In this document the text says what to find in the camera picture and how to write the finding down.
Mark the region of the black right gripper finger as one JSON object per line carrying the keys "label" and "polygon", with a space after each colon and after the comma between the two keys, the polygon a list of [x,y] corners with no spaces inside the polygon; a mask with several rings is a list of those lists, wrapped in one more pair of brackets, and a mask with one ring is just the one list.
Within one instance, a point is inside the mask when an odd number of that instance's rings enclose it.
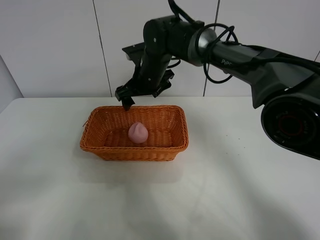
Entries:
{"label": "black right gripper finger", "polygon": [[172,85],[171,84],[167,84],[167,85],[163,85],[163,86],[160,86],[157,90],[155,90],[153,93],[152,93],[152,96],[154,98],[158,97],[163,91],[169,89]]}

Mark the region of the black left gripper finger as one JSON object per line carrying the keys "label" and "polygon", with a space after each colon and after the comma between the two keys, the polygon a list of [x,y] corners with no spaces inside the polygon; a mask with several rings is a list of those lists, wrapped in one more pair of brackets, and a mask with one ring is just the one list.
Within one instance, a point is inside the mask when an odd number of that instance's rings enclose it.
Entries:
{"label": "black left gripper finger", "polygon": [[132,99],[132,97],[124,97],[121,100],[122,103],[122,107],[125,111],[129,111],[131,106],[135,104],[134,100]]}

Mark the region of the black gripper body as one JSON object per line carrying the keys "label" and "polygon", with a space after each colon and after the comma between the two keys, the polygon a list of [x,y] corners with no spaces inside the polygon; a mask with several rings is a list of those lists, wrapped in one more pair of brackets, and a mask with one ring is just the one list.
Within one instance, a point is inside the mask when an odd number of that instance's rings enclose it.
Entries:
{"label": "black gripper body", "polygon": [[134,63],[132,78],[115,90],[117,100],[152,95],[160,86],[171,85],[174,73],[167,70],[171,59],[171,54],[153,54],[144,49],[140,62]]}

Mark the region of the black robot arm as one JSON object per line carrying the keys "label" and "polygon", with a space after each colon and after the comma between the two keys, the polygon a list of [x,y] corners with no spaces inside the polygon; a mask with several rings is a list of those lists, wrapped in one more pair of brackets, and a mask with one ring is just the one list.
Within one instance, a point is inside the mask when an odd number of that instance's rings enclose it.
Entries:
{"label": "black robot arm", "polygon": [[220,35],[213,28],[213,24],[183,21],[177,15],[149,20],[143,28],[143,42],[123,49],[135,64],[132,78],[115,90],[123,107],[130,109],[133,97],[157,97],[170,88],[172,59],[203,68],[212,65],[228,78],[250,85],[252,105],[262,107],[261,125],[275,144],[319,159],[319,63],[241,44],[233,26],[224,26]]}

